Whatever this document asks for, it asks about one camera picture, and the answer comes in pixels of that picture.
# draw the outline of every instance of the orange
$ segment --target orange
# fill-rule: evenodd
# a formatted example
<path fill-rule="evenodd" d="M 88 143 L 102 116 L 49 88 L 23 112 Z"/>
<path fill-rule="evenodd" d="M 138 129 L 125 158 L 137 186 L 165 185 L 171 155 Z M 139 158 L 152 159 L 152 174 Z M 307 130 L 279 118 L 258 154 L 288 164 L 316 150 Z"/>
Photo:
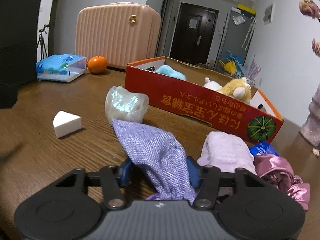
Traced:
<path fill-rule="evenodd" d="M 107 68 L 107 60 L 105 57 L 96 56 L 92 57 L 88 62 L 88 69 L 92 74 L 100 74 Z"/>

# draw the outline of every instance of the stuffed animal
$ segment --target stuffed animal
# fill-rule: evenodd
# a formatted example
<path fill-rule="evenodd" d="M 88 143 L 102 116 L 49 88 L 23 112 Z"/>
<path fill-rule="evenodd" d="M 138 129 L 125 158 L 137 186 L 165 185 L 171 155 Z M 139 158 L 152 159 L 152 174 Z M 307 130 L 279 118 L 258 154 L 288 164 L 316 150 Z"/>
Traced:
<path fill-rule="evenodd" d="M 156 73 L 160 73 L 169 77 L 174 77 L 174 78 L 178 78 L 178 79 L 182 79 L 182 80 L 187 80 L 186 76 L 178 71 L 175 71 L 174 69 L 172 69 L 170 66 L 168 65 L 162 65 L 160 66 L 160 68 L 158 68 L 156 71 Z"/>
<path fill-rule="evenodd" d="M 205 84 L 203 87 L 209 88 L 213 91 L 217 91 L 222 88 L 222 86 L 219 83 L 217 83 L 215 81 L 210 81 L 210 79 L 208 77 L 204 78 L 204 83 Z"/>
<path fill-rule="evenodd" d="M 236 98 L 247 104 L 251 101 L 251 86 L 247 83 L 247 78 L 233 79 L 217 92 Z"/>

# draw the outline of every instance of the paper notice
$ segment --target paper notice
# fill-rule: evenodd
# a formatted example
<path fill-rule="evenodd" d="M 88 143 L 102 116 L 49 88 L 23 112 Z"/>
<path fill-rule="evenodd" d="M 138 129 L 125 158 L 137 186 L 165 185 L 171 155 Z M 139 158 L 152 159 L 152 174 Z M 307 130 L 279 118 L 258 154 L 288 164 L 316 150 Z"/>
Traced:
<path fill-rule="evenodd" d="M 198 21 L 196 19 L 190 19 L 189 28 L 195 29 L 197 28 Z"/>

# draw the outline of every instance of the dried flower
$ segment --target dried flower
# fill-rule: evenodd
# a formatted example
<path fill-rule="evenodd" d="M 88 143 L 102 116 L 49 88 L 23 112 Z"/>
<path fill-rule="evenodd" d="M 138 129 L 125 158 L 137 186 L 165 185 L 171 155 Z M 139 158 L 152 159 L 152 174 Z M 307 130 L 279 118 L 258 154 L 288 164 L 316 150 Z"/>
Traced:
<path fill-rule="evenodd" d="M 299 3 L 300 12 L 313 19 L 320 19 L 320 9 L 313 0 L 303 0 Z"/>
<path fill-rule="evenodd" d="M 313 38 L 311 46 L 315 54 L 320 57 L 320 42 Z"/>

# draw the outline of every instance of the white stuffed toy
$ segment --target white stuffed toy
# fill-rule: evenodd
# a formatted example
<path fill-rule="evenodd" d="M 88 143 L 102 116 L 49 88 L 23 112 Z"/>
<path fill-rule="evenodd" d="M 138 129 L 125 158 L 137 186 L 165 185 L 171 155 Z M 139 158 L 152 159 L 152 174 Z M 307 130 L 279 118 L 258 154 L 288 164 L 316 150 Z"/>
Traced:
<path fill-rule="evenodd" d="M 222 88 L 222 86 L 219 83 L 217 83 L 215 81 L 210 81 L 210 79 L 208 77 L 204 78 L 204 83 L 205 84 L 203 87 L 209 88 L 213 91 L 217 91 Z"/>

